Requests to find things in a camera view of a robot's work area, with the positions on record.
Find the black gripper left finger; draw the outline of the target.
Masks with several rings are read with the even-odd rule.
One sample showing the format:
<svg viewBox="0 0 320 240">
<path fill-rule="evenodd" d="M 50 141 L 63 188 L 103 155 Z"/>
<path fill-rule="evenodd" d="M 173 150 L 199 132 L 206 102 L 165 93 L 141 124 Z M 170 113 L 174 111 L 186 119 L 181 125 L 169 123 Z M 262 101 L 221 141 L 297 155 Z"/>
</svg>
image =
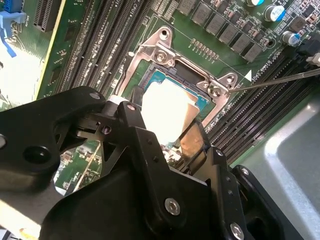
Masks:
<svg viewBox="0 0 320 240">
<path fill-rule="evenodd" d="M 81 86 L 0 114 L 0 200 L 37 224 L 61 201 L 53 185 L 60 155 L 96 139 L 122 150 L 105 176 L 129 171 L 138 186 L 145 221 L 152 227 L 181 227 L 183 200 L 155 134 L 139 108 L 121 102 L 115 116 L 106 100 Z"/>
</svg>

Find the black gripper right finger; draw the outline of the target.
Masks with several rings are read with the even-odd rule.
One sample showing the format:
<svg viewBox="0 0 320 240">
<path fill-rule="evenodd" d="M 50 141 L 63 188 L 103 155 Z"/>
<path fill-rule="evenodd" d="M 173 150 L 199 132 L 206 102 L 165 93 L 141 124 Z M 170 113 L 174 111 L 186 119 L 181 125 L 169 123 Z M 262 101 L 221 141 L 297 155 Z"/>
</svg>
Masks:
<svg viewBox="0 0 320 240">
<path fill-rule="evenodd" d="M 199 121 L 181 134 L 179 170 L 208 185 L 213 224 L 223 240 L 293 240 L 295 228 L 246 167 L 230 167 Z"/>
</svg>

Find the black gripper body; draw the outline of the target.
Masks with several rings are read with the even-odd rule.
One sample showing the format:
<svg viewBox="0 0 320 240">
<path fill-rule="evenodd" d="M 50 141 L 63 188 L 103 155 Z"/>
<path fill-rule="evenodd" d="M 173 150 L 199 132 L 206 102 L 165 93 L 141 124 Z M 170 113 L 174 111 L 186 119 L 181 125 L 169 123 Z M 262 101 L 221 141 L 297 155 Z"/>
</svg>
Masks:
<svg viewBox="0 0 320 240">
<path fill-rule="evenodd" d="M 41 240 L 221 240 L 209 189 L 171 172 L 182 196 L 183 227 L 153 232 L 129 171 L 116 171 L 60 200 L 43 221 Z"/>
</svg>

